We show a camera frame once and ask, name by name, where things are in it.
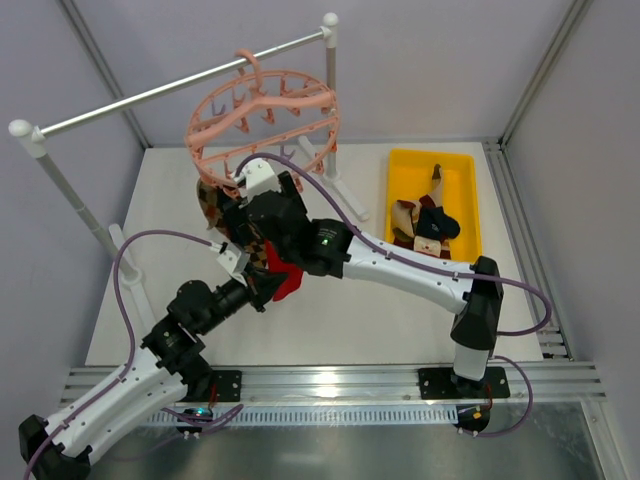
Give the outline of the beige maroon striped sock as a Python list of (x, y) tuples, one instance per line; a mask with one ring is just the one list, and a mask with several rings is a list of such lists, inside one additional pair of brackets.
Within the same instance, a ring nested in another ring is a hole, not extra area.
[(419, 201), (422, 207), (440, 208), (443, 206), (444, 179), (443, 169), (440, 164), (436, 164), (431, 177), (431, 190), (423, 195)]

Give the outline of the red sock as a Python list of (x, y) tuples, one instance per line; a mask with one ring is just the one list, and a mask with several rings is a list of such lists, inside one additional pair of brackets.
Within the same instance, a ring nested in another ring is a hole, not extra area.
[(284, 262), (269, 241), (264, 242), (267, 270), (274, 274), (284, 274), (285, 279), (272, 297), (273, 302), (284, 300), (301, 287), (303, 270), (292, 263)]

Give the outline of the navy santa sock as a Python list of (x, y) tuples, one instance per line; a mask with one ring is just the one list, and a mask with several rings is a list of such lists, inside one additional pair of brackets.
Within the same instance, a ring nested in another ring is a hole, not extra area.
[(450, 241), (457, 238), (461, 227), (442, 207), (422, 207), (414, 223), (413, 250), (441, 259), (451, 259)]

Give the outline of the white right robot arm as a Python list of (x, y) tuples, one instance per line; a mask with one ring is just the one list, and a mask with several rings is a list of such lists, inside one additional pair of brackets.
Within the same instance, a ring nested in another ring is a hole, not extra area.
[(311, 220), (292, 176), (275, 173), (262, 157), (237, 178), (246, 195), (231, 207), (227, 222), (241, 236), (253, 233), (265, 241), (272, 250), (269, 267), (281, 263), (296, 273), (369, 281), (439, 305), (454, 316), (454, 389), (468, 397), (485, 390), (504, 298), (494, 260), (442, 260), (376, 239), (344, 218)]

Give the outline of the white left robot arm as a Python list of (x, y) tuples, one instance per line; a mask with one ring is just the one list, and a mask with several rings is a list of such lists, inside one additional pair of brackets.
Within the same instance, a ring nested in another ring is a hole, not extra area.
[(85, 479), (111, 446), (157, 410), (183, 399), (208, 399), (216, 372), (201, 353), (202, 336), (246, 305), (263, 311), (284, 273), (250, 268), (216, 289), (183, 284), (166, 316), (127, 362), (70, 406), (19, 426), (28, 479)]

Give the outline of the white metal drying rack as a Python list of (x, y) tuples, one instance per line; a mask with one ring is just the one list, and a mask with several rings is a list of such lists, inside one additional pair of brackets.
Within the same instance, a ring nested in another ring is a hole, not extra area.
[[(104, 60), (102, 53), (99, 51), (97, 43), (93, 40), (89, 27), (81, 17), (79, 10), (75, 7), (75, 4), (71, 1), (62, 1), (59, 6), (62, 7), (63, 14), (70, 22), (72, 30), (77, 34), (76, 36), (80, 40), (81, 47), (88, 52), (89, 59), (97, 65), (99, 76), (101, 76), (100, 78), (107, 82), (107, 87), (115, 87), (115, 77), (109, 73), (110, 70), (107, 68), (108, 65), (106, 60)], [(336, 87), (338, 24), (339, 19), (337, 14), (328, 12), (324, 15), (322, 24), (313, 33), (257, 52), (254, 56), (258, 60), (264, 60), (322, 40), (325, 44), (325, 71), (326, 80), (328, 82), (327, 85), (330, 87)], [(80, 198), (52, 160), (44, 147), (44, 142), (55, 135), (87, 125), (91, 122), (97, 121), (98, 119), (116, 113), (123, 113), (125, 120), (133, 128), (134, 134), (139, 134), (138, 136), (143, 140), (143, 147), (145, 147), (147, 144), (145, 143), (146, 140), (142, 138), (144, 135), (141, 133), (141, 127), (134, 114), (129, 113), (134, 106), (230, 73), (233, 70), (237, 70), (238, 68), (246, 65), (249, 65), (248, 60), (235, 59), (225, 64), (154, 87), (150, 90), (128, 97), (118, 98), (108, 105), (42, 128), (37, 125), (34, 126), (26, 120), (15, 119), (9, 123), (8, 130), (11, 136), (23, 146), (28, 155), (39, 163), (58, 190), (65, 196), (68, 203), (76, 211), (77, 215), (84, 222), (92, 235), (100, 242), (112, 259), (115, 259), (117, 253), (116, 247), (122, 246), (122, 242), (125, 240), (121, 227), (114, 224), (110, 226), (107, 231), (107, 229), (98, 222), (93, 213), (89, 210), (84, 201)], [(325, 173), (322, 176), (322, 180), (325, 185), (328, 185), (330, 191), (338, 194), (339, 199), (342, 200), (353, 214), (355, 214), (359, 221), (367, 221), (369, 219), (369, 211), (361, 204), (361, 202), (359, 202), (359, 200), (357, 200), (353, 193), (346, 187), (346, 184), (344, 184), (340, 179), (336, 153), (329, 153), (327, 162), (328, 173)], [(143, 286), (142, 270), (135, 266), (132, 261), (132, 257), (130, 256), (125, 256), (124, 265), (119, 268), (120, 273), (118, 276), (114, 274), (114, 280), (121, 280), (124, 278), (124, 286), (129, 290), (136, 307), (137, 318), (139, 319), (138, 323), (142, 326), (142, 331), (147, 332), (151, 330), (151, 327), (154, 325), (156, 320)]]

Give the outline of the tan orange argyle sock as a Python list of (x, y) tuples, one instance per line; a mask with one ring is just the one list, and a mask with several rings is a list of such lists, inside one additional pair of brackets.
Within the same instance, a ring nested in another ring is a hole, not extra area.
[(204, 183), (201, 179), (196, 184), (197, 200), (207, 222), (207, 229), (215, 229), (223, 235), (228, 234), (222, 206), (228, 199), (225, 192)]

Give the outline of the yellow plastic tray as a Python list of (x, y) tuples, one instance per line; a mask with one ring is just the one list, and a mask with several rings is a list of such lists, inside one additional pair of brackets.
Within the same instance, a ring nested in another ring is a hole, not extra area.
[(384, 239), (415, 253), (475, 262), (482, 240), (473, 158), (393, 149)]

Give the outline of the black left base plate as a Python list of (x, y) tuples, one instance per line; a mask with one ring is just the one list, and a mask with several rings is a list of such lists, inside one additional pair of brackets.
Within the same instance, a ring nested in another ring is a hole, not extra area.
[(208, 403), (239, 402), (243, 373), (241, 370), (213, 370), (205, 380), (202, 399)]

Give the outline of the pink round clip hanger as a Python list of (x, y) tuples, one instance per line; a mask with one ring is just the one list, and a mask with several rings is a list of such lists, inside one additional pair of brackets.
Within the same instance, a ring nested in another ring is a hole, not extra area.
[(303, 169), (322, 173), (324, 158), (337, 151), (341, 126), (335, 90), (305, 72), (265, 69), (247, 49), (235, 56), (248, 65), (201, 101), (184, 136), (201, 183), (234, 196), (241, 160), (316, 133), (325, 133), (326, 142)]

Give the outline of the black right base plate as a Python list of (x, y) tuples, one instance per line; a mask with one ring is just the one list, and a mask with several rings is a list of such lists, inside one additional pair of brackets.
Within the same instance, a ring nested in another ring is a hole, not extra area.
[(418, 386), (422, 400), (506, 399), (509, 383), (502, 367), (488, 367), (481, 380), (468, 380), (456, 375), (452, 367), (428, 367), (418, 370)]

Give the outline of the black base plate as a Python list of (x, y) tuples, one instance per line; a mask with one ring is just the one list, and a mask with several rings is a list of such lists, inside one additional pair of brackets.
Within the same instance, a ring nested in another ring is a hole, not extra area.
[(202, 399), (208, 403), (239, 402), (243, 373), (241, 370), (213, 370), (205, 380)]
[(468, 380), (456, 375), (452, 367), (428, 367), (418, 370), (418, 386), (422, 400), (506, 399), (509, 383), (502, 367), (488, 367), (481, 380)]

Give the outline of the brown argyle sock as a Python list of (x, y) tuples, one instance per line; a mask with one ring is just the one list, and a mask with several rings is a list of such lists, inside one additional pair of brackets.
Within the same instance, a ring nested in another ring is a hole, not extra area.
[(249, 262), (256, 268), (267, 269), (266, 243), (254, 227), (246, 220), (241, 220), (234, 231), (234, 242), (249, 255)]

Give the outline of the aluminium rail frame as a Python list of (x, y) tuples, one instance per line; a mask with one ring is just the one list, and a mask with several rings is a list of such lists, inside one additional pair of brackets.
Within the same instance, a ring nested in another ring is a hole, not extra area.
[[(378, 235), (384, 215), (392, 144), (351, 144), (339, 162), (346, 182), (373, 212), (361, 227)], [(520, 279), (490, 167), (480, 143), (408, 144), (407, 148), (470, 155), (480, 198), (484, 253), (501, 274)], [(122, 227), (127, 238), (169, 229), (209, 238), (196, 200), (197, 174), (183, 148), (148, 149)], [(127, 257), (143, 272), (156, 322), (180, 285), (211, 288), (228, 277), (204, 246), (154, 235), (138, 239)], [(142, 326), (129, 290), (122, 298), (137, 338)], [(418, 296), (367, 281), (305, 275), (287, 299), (256, 313), (245, 307), (204, 338), (203, 356), (243, 372), (245, 406), (444, 405), (419, 398), (417, 368), (453, 361), (453, 315)], [(91, 478), (308, 479), (606, 479), (585, 406), (600, 407), (604, 390), (595, 366), (542, 360), (532, 334), (501, 338), (497, 354), (515, 360), (532, 382), (534, 404), (515, 432), (473, 440), (446, 425), (238, 427), (205, 444), (166, 446), (132, 463), (103, 460)]]

